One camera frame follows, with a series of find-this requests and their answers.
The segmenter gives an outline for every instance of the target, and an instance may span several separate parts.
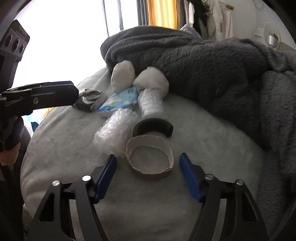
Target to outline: bubble wrap roll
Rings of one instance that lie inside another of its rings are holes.
[[[140,93],[138,104],[142,113],[142,118],[164,118],[165,108],[160,95],[152,89],[145,89]]]
[[[125,146],[139,120],[131,109],[115,111],[105,124],[96,132],[94,144],[100,152],[116,157],[124,157]]]

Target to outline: bed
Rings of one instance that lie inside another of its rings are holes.
[[[78,85],[79,89],[103,90],[108,96],[111,73],[103,68]],[[215,118],[197,103],[169,93],[164,99],[167,120],[174,126],[170,143],[175,166],[161,180],[143,180],[133,175],[127,161],[118,167],[105,198],[96,205],[103,229],[110,241],[154,241],[188,239],[201,207],[189,194],[178,165],[186,152],[193,164],[201,165],[223,181],[245,181],[256,197],[265,153],[232,124]],[[107,155],[93,144],[105,118],[71,106],[54,108],[36,129],[21,168],[21,189],[26,207],[34,216],[47,188],[54,180],[75,182],[103,165]],[[157,149],[137,148],[131,158],[144,171],[162,170],[166,157]],[[225,202],[221,201],[213,240],[219,240]],[[71,215],[77,240],[83,240],[75,202]]]

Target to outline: white plush foot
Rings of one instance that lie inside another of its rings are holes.
[[[150,66],[138,75],[133,82],[133,86],[141,89],[149,88],[156,90],[163,99],[168,94],[169,82],[164,73]]]
[[[132,87],[136,74],[133,63],[124,60],[115,65],[111,76],[111,86],[114,92]]]

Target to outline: gray fluffy blanket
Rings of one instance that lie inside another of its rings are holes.
[[[148,66],[160,69],[170,92],[232,122],[271,153],[257,202],[268,233],[274,233],[288,196],[295,192],[296,65],[292,55],[249,39],[212,42],[148,26],[109,37],[101,54],[111,71],[123,60],[130,60],[137,74]]]

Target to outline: screw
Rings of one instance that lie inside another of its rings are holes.
[[[238,180],[237,180],[237,185],[239,185],[239,186],[242,186],[242,185],[244,185],[244,181],[243,181],[243,180],[240,180],[240,179],[238,179]]]
[[[58,186],[58,185],[59,185],[59,180],[55,180],[55,181],[53,181],[53,182],[52,182],[52,185],[53,185],[53,186]]]
[[[39,103],[39,99],[38,99],[37,97],[34,98],[33,103],[34,103],[34,104],[38,104],[38,103]]]
[[[86,175],[86,176],[82,177],[82,180],[85,181],[85,182],[89,181],[90,179],[91,179],[90,175]]]
[[[214,176],[213,176],[212,174],[206,174],[206,175],[205,175],[205,178],[206,178],[207,180],[213,180],[213,179],[214,179]]]

